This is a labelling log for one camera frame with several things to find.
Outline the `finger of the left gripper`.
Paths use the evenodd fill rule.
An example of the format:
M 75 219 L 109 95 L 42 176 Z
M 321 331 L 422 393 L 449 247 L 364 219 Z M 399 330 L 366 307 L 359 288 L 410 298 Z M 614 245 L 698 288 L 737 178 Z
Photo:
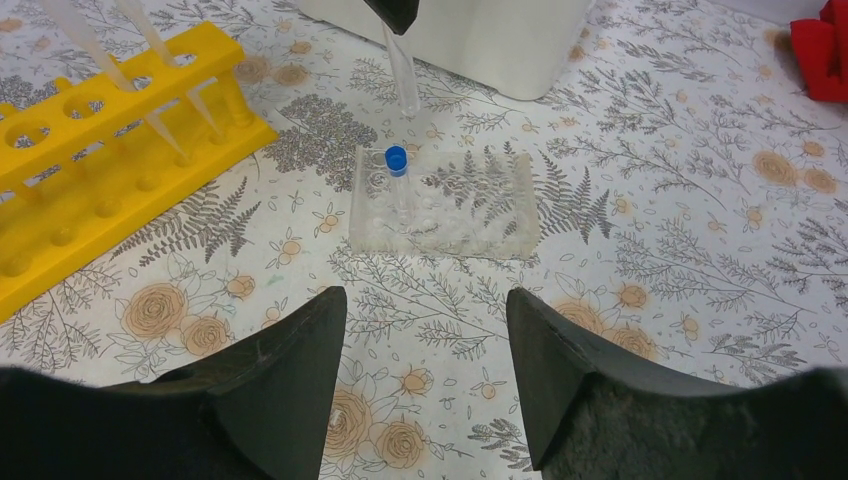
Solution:
M 371 10 L 396 35 L 404 35 L 418 16 L 419 0 L 365 0 Z

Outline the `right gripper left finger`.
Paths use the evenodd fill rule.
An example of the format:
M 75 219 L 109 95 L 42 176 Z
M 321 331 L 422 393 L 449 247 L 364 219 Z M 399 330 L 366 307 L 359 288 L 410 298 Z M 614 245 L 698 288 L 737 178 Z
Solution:
M 282 320 L 156 380 L 112 387 L 115 479 L 315 479 L 347 314 L 332 286 Z

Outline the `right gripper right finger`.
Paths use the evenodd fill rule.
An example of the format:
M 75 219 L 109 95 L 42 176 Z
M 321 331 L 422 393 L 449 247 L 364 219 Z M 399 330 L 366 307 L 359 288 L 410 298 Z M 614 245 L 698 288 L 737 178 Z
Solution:
M 510 290 L 508 338 L 533 469 L 546 460 L 562 422 L 598 379 L 670 397 L 740 392 L 647 360 L 573 323 L 528 290 Z

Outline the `white plastic storage bin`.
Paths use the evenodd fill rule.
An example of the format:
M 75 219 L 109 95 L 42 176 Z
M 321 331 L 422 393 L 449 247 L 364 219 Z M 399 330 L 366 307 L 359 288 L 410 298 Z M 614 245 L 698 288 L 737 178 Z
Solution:
M 419 0 L 403 38 L 414 59 L 521 101 L 544 97 L 561 76 L 592 0 Z M 301 1 L 300 11 L 374 42 L 383 22 L 364 0 Z

